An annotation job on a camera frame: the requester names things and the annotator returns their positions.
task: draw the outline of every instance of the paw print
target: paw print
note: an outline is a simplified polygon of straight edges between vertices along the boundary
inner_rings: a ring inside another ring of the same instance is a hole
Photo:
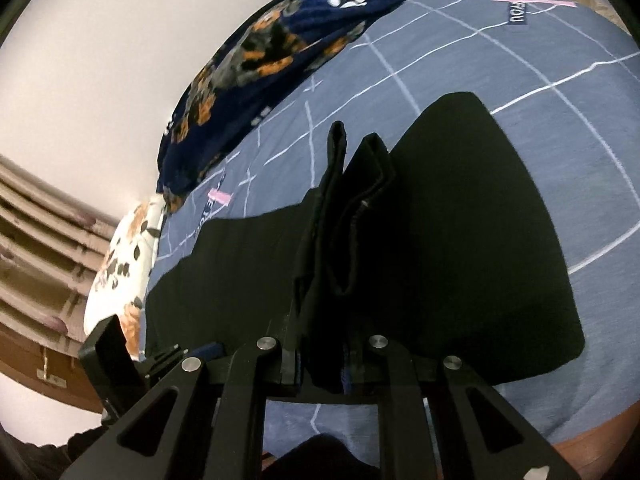
[[[326,2],[332,7],[340,7],[341,9],[367,5],[367,0],[327,0]]]

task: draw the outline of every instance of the pillow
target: pillow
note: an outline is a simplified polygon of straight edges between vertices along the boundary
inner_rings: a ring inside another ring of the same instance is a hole
[[[156,262],[164,213],[164,198],[155,194],[120,221],[95,275],[84,311],[87,335],[101,320],[116,314],[133,359],[138,358],[140,309]]]

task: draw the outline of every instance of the white wall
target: white wall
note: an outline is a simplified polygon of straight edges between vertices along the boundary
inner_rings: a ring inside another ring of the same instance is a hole
[[[33,0],[0,48],[0,153],[120,218],[180,95],[270,0]]]
[[[0,423],[23,442],[62,446],[73,434],[100,426],[100,415],[49,399],[0,374]]]

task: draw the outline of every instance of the silver bolt head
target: silver bolt head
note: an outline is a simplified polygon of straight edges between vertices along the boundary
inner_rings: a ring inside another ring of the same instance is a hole
[[[197,357],[187,357],[184,361],[182,361],[182,369],[185,372],[195,372],[200,368],[202,361]]]
[[[275,348],[278,342],[273,337],[265,336],[258,339],[256,344],[260,350],[271,350]]]
[[[369,344],[373,346],[373,348],[384,348],[389,344],[389,341],[383,335],[372,335],[369,338]]]
[[[460,368],[462,368],[462,359],[455,355],[448,355],[444,358],[442,364],[449,370],[460,370]]]

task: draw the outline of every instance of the checkered bedsheet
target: checkered bedsheet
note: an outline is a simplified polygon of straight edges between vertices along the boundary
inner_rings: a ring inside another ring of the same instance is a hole
[[[640,52],[631,37],[565,0],[409,0],[268,115],[162,229],[150,285],[196,243],[201,220],[298,203],[326,169],[334,121],[348,156],[377,132],[388,149],[443,94],[474,92],[530,171],[558,232],[586,335],[583,354],[499,391],[552,442],[640,399]],[[207,203],[207,194],[217,190]],[[230,200],[220,200],[220,195]],[[332,433],[376,463],[368,406],[270,403],[266,449]]]

